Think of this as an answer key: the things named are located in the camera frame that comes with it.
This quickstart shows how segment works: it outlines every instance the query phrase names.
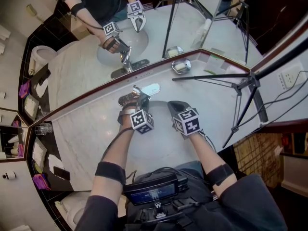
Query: black strap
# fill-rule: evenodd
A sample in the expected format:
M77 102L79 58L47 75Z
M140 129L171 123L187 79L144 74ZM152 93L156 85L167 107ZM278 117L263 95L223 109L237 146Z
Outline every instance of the black strap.
M85 5L81 2L81 3L77 3L77 4L75 4L73 7L72 7L72 9L71 9L71 12L72 12L72 14L74 15L74 16L76 16L77 15L77 12L79 11L79 10L82 10L82 9L84 9L85 8Z
M233 174L232 168L228 164L220 165L206 174L212 186L219 186L228 176Z
M122 185L126 184L125 170L119 165L109 162L99 162L95 172L96 176L102 176L109 179L116 180Z
M185 231L197 231L200 230L198 226L194 223L193 220L191 220L188 216L183 216L178 220L179 225L185 230Z
M116 43L117 43L117 41L114 38L104 49L105 50L110 50Z

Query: chrome faucet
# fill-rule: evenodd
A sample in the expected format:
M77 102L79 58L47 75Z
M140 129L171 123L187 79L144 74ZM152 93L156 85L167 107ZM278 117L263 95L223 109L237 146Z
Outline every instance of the chrome faucet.
M120 52L120 57L121 57L121 63L123 67L125 68L127 73L130 73L133 71L129 57L130 57L130 52L131 52L131 46L128 47L128 51L121 51Z

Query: soap bottle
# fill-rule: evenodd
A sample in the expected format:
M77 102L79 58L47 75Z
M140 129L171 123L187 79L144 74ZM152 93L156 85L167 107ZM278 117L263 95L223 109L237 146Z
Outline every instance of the soap bottle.
M196 37L195 37L195 39L192 43L192 46L191 46L192 49L196 49L196 48L201 47L201 43L204 40L204 38L206 37L207 32L208 32L208 30L211 26L211 23L212 23L211 19L206 19L205 23L201 27L199 27L199 29L197 30L197 33L196 33Z

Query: bar of soap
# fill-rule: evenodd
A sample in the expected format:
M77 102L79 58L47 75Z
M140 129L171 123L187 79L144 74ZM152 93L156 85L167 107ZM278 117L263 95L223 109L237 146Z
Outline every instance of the bar of soap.
M180 63L180 64L175 65L174 68L175 68L177 71L181 71L181 70L183 70L184 68L186 68L186 64L185 64L185 63Z
M178 54L179 54L178 50L170 50L170 51L168 51L169 57L173 57L173 56L176 56Z

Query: hand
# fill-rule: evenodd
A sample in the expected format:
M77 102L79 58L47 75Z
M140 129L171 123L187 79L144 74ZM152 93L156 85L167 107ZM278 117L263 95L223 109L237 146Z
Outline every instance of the hand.
M114 37L109 38L108 40L106 40L106 35L103 34L101 36L98 36L99 40L101 41L101 46L106 49L106 47L115 39ZM110 49L108 49L108 51L112 54L114 54L117 50L117 48L119 47L119 43L116 42Z

